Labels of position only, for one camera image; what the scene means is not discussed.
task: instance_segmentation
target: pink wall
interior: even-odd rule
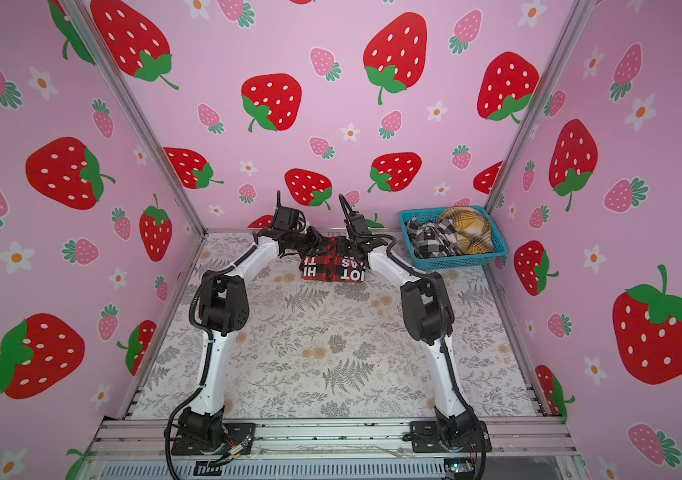
[[[539,369],[590,476],[673,480],[682,478],[682,2],[628,4],[596,7],[557,85],[564,105],[540,118],[505,188],[494,218],[510,255],[499,275],[534,365],[557,377],[559,386]],[[630,91],[611,100],[611,85],[626,82]],[[566,168],[580,175],[563,183]],[[541,247],[559,273],[543,290]]]
[[[138,138],[101,74],[79,58],[78,51],[89,58],[80,45],[67,45],[64,59],[65,41],[46,2],[0,1],[0,96],[18,98],[17,91],[21,100],[16,109],[0,103],[0,478],[64,478],[78,458],[67,456],[68,449],[85,451],[102,417],[118,414],[133,377],[117,341],[135,347],[128,340],[139,323],[160,321],[167,301],[158,297],[155,279],[163,276],[172,295],[194,243],[155,167],[137,163]],[[96,99],[108,106],[108,118],[98,121],[110,138],[95,123]],[[60,138],[73,139],[40,150]],[[116,180],[104,179],[98,202],[95,165],[89,159],[88,173],[80,165],[83,145],[101,173]],[[173,226],[156,262],[139,238],[153,194]],[[116,207],[130,221],[129,236],[127,220],[117,229],[112,222]],[[95,245],[98,256],[80,248],[72,264],[62,250],[80,239]],[[116,269],[124,285],[113,281]],[[108,305],[116,307],[116,326],[114,319],[100,321]],[[103,341],[110,324],[115,329]]]
[[[366,216],[372,219],[377,214],[384,225],[395,226],[396,213],[406,208],[451,205],[466,198],[474,204],[485,202],[488,189],[475,188],[475,178],[479,185],[487,169],[496,171],[492,167],[506,153],[516,123],[507,110],[500,115],[503,120],[486,120],[478,103],[482,115],[488,117],[502,103],[498,94],[503,99],[514,94],[521,100],[532,91],[538,78],[535,70],[544,68],[572,1],[433,3],[202,0],[197,9],[191,0],[128,0],[129,6],[117,0],[92,0],[91,10],[162,145],[192,150],[172,152],[177,162],[186,153],[187,158],[204,159],[211,165],[212,182],[207,181],[210,172],[194,177],[188,171],[191,162],[178,168],[182,181],[189,180],[191,189],[185,191],[208,226],[247,226],[272,214],[277,189],[282,190],[286,204],[307,206],[305,213],[317,226],[341,225],[336,197],[353,191],[357,194],[349,199]],[[220,4],[242,9],[222,10]],[[400,18],[406,12],[411,13]],[[389,30],[375,37],[397,18],[389,29],[392,40],[388,40]],[[148,25],[148,30],[139,24]],[[468,50],[459,39],[467,41]],[[152,58],[136,72],[138,62],[146,63],[137,56],[144,49]],[[493,64],[489,78],[496,89],[490,92],[483,76],[505,52],[521,58],[506,54],[498,65]],[[157,61],[168,53],[172,58]],[[386,62],[390,53],[393,58]],[[338,78],[337,71],[331,72],[335,62],[341,71]],[[517,70],[512,72],[507,67],[514,63]],[[387,64],[397,68],[396,82],[387,83],[391,79],[385,81],[376,72]],[[377,101],[381,87],[371,83],[366,65],[372,67],[373,81],[386,87],[382,105]],[[501,66],[504,71],[499,75],[496,70]],[[249,80],[269,74],[281,75]],[[288,91],[260,93],[284,85]],[[253,116],[243,107],[243,86],[249,108],[257,116],[261,111],[257,108],[265,108],[262,114],[268,116],[262,120],[266,121],[253,123]],[[299,90],[300,95],[291,94]],[[298,109],[291,109],[298,102]],[[200,104],[204,104],[202,120]],[[520,102],[514,110],[523,107]],[[442,113],[437,118],[435,110]],[[253,131],[249,132],[251,123]],[[262,124],[276,130],[264,129]],[[388,134],[379,134],[384,127],[394,137],[385,140]],[[469,152],[454,153],[461,145]],[[334,155],[324,158],[328,147]],[[397,155],[406,153],[418,157]],[[378,178],[378,184],[391,192],[381,190],[371,178],[374,160],[389,154],[393,155],[384,158],[387,168],[380,171],[395,177]],[[397,167],[396,161],[409,160],[408,168]],[[414,170],[415,176],[408,175],[409,168],[419,162],[423,166]],[[294,198],[285,180],[292,169],[305,170],[289,175],[290,183],[297,181],[296,187],[290,187],[299,192]],[[198,183],[198,178],[206,180]],[[328,210],[323,200],[329,196],[330,185]],[[321,193],[317,208],[308,208],[315,198],[312,191]]]

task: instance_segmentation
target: teal plastic basket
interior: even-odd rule
[[[413,218],[419,221],[420,224],[425,222],[439,222],[439,215],[445,211],[445,209],[450,208],[449,206],[443,206],[442,208],[425,208],[422,210],[405,210],[399,214],[399,226],[403,229],[403,236],[405,237],[405,246],[408,247],[408,252],[410,252],[411,258],[413,258],[413,266],[423,271],[440,270],[443,268],[459,268],[462,266],[483,266],[487,265],[493,261],[498,256],[506,255],[509,252],[509,248],[504,242],[504,237],[499,233],[498,227],[496,227],[493,219],[490,218],[488,212],[485,211],[481,206],[472,205],[474,208],[481,212],[485,218],[490,221],[491,228],[491,240],[493,241],[493,249],[495,252],[492,254],[483,255],[462,255],[462,256],[443,256],[441,258],[418,258],[415,256],[413,251],[413,244],[410,242],[410,237],[408,236],[408,231],[405,225]]]

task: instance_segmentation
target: white flower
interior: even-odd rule
[[[645,0],[629,0],[629,3],[626,4],[626,8],[632,8],[634,7],[634,12],[637,13],[640,11],[640,8],[642,8],[642,2]]]
[[[589,357],[585,356],[584,360],[586,360],[584,375],[590,376],[595,385],[600,385],[600,379],[607,377],[605,370],[600,368],[600,359],[589,360]]]
[[[607,463],[600,457],[600,476],[605,480],[620,480],[616,474],[616,464]]]
[[[359,135],[359,130],[355,129],[354,125],[349,124],[347,128],[342,128],[341,133],[343,134],[344,141],[351,140],[357,141],[357,135]]]
[[[147,166],[147,154],[144,152],[144,148],[139,145],[137,149],[133,150],[133,154],[136,156],[136,165]]]
[[[35,251],[31,248],[22,249],[18,242],[13,241],[10,243],[9,252],[0,253],[0,259],[8,263],[8,274],[12,274],[19,268],[21,270],[31,270],[32,264],[29,262],[29,259],[32,258],[34,253]]]
[[[584,255],[586,256],[584,268],[591,267],[591,269],[594,270],[595,273],[600,271],[600,264],[604,264],[605,260],[607,260],[607,258],[605,258],[604,255],[600,255],[599,245],[595,245],[594,248],[591,250],[585,248]]]
[[[594,47],[594,52],[591,53],[589,58],[584,60],[584,78],[594,77],[596,75],[596,66],[602,62],[604,56],[604,53],[600,53],[596,47]]]
[[[533,334],[538,331],[533,326],[533,320],[525,321],[525,331],[528,333],[528,335],[530,335],[530,338],[533,338]]]
[[[448,190],[450,190],[450,187],[445,187],[445,182],[442,182],[440,185],[435,186],[435,197],[437,195],[442,195],[442,197],[445,196],[445,194],[448,193]]]
[[[32,78],[27,84],[40,91],[40,94],[45,100],[50,99],[51,94],[58,94],[58,90],[51,83],[51,75],[48,72],[38,72],[36,68],[29,65],[29,74]]]
[[[183,2],[189,5],[190,17],[197,18],[197,16],[201,16],[208,20],[207,6],[211,5],[211,0],[183,0]]]
[[[448,109],[442,106],[442,100],[438,100],[433,107],[427,107],[426,111],[429,112],[426,120],[442,121],[442,114],[448,111]]]
[[[656,99],[656,94],[652,94],[645,101],[639,99],[632,103],[632,112],[624,120],[625,124],[634,124],[634,131],[640,131],[642,124],[645,120],[651,120],[656,116],[656,110],[651,108],[653,106],[653,101]]]
[[[533,28],[538,21],[538,15],[544,14],[547,11],[547,7],[546,5],[541,5],[540,0],[533,0],[530,3],[523,3],[520,6],[520,10],[522,10],[522,16],[517,25],[529,24]]]
[[[0,464],[0,480],[8,480],[11,475],[16,475],[24,471],[24,464],[21,460],[26,455],[26,448],[19,453],[5,452],[2,454],[2,463]]]
[[[109,276],[109,280],[113,282],[112,289],[116,290],[121,286],[125,286],[125,277],[128,276],[128,272],[123,272],[120,267],[115,268],[115,274]]]
[[[248,177],[252,177],[252,176],[253,176],[253,172],[258,172],[258,168],[255,168],[255,167],[253,166],[253,162],[252,162],[252,161],[247,162],[247,163],[245,163],[245,162],[243,162],[243,161],[240,161],[240,171],[241,171],[241,172],[245,172],[245,173],[247,174]]]
[[[101,408],[102,403],[109,401],[109,389],[111,388],[112,388],[111,385],[103,386],[100,383],[98,384],[96,394],[91,397],[91,402],[94,402],[96,404],[97,410]]]

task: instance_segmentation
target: yellow plaid cloth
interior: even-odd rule
[[[439,215],[439,219],[453,221],[459,234],[457,250],[461,255],[482,255],[495,252],[491,239],[490,222],[470,206],[453,206]]]

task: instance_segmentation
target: pink backdrop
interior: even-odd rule
[[[639,73],[626,96],[612,101],[614,70],[636,43],[641,44]],[[595,68],[590,68],[593,59]],[[590,476],[682,478],[682,374],[674,376],[682,371],[682,309],[678,300],[667,297],[672,317],[655,317],[653,309],[663,300],[652,300],[649,310],[642,302],[629,305],[625,293],[640,284],[661,290],[656,266],[665,265],[667,295],[682,298],[682,3],[602,2],[557,87],[566,95],[564,106],[548,118],[541,116],[505,188],[504,204],[494,214],[510,250],[499,272],[501,282],[534,366],[549,367],[564,399],[576,398],[566,405],[567,427]],[[560,131],[575,119],[594,138],[599,160],[583,189],[573,193],[566,212],[568,197],[553,191],[549,167],[553,157],[558,168],[577,157],[577,168],[586,172],[587,152],[578,153],[579,146],[568,143],[555,154]],[[583,130],[576,135],[586,137]],[[567,152],[574,155],[567,158]],[[526,191],[528,160],[535,168]],[[639,180],[632,192],[635,178]],[[606,202],[623,179],[629,191]],[[620,207],[623,197],[632,200],[633,194],[636,206]],[[542,205],[549,210],[548,218],[535,229],[530,217]],[[546,249],[550,273],[559,272],[548,277],[545,289],[535,296],[525,289],[531,278],[515,272],[518,259],[512,257],[531,240]],[[644,317],[646,311],[650,320]],[[554,314],[566,316],[572,328],[565,329],[563,319],[555,317],[550,330]],[[648,428],[637,435],[641,429],[636,424]],[[652,453],[658,446],[660,456]]]
[[[101,74],[94,65],[80,59],[71,45],[67,46],[65,60],[62,57],[65,40],[53,22],[47,2],[0,2],[0,71],[5,82],[15,84],[22,101],[16,110],[0,104],[0,190],[8,205],[8,211],[0,218],[3,222],[0,343],[13,327],[29,319],[30,347],[24,347],[19,337],[11,342],[8,351],[4,346],[3,353],[23,352],[22,347],[34,352],[28,366],[18,365],[10,370],[14,375],[10,387],[6,393],[0,393],[0,478],[19,474],[19,478],[63,479],[78,458],[74,453],[67,456],[68,449],[84,452],[102,417],[118,414],[133,377],[125,364],[126,352],[117,347],[117,341],[130,346],[131,332],[140,322],[159,323],[169,300],[159,298],[155,279],[163,276],[168,296],[172,296],[177,276],[195,241],[193,236],[185,235],[186,220],[152,162],[146,166],[137,163],[134,150],[139,149],[138,138]],[[47,99],[38,82],[40,78],[46,86],[43,90]],[[110,139],[102,135],[93,118],[92,103],[99,98],[110,110],[113,123]],[[108,120],[101,121],[108,133]],[[80,140],[98,159],[101,172],[116,179],[116,184],[105,180],[103,196],[88,210],[75,210],[43,196],[26,176],[27,158],[49,142],[64,137]],[[66,155],[70,143],[62,145],[59,160]],[[76,153],[82,156],[81,150]],[[48,169],[48,174],[52,174],[56,166],[51,164]],[[69,181],[82,188],[77,175],[70,175]],[[67,187],[67,180],[62,178],[52,181],[58,184],[57,191]],[[50,188],[39,181],[38,186]],[[76,192],[79,201],[82,192]],[[158,196],[160,207],[167,211],[173,225],[167,252],[158,262],[150,260],[139,238],[139,219],[144,209],[154,205],[153,194]],[[118,235],[112,222],[116,207],[122,208],[130,220],[127,240]],[[64,243],[79,239],[96,245],[96,260],[80,265],[77,258],[74,264],[63,258]],[[125,283],[117,288],[110,280],[116,268]],[[110,304],[117,310],[116,330],[108,341],[102,341],[99,320]],[[38,313],[58,317],[66,326],[50,317],[39,320],[41,317],[34,317]],[[36,330],[32,327],[35,321]],[[40,322],[48,330],[40,330]],[[41,340],[45,332],[57,328],[65,339],[54,332],[53,336],[45,337],[48,340]],[[68,343],[57,346],[58,341]],[[74,352],[64,353],[68,348]],[[59,358],[79,357],[83,348],[84,358],[74,369],[76,362]],[[46,364],[48,356],[53,358]],[[10,367],[18,362],[11,362]],[[52,370],[44,370],[50,365]],[[61,373],[56,369],[68,372],[58,382]],[[42,375],[46,380],[40,383]],[[30,382],[21,384],[25,379]],[[38,388],[49,387],[29,398],[11,397],[24,396],[25,388],[31,389],[36,383]]]

